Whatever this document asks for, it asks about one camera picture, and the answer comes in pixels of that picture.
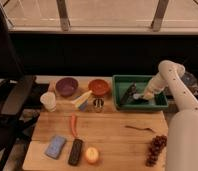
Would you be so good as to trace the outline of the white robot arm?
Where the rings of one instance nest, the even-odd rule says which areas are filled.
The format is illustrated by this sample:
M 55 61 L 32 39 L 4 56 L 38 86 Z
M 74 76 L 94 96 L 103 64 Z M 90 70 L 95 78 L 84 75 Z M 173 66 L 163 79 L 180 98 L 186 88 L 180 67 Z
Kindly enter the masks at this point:
M 183 65 L 163 60 L 143 93 L 149 100 L 168 87 L 178 107 L 168 129 L 165 171 L 198 171 L 198 100 L 181 80 L 184 73 Z

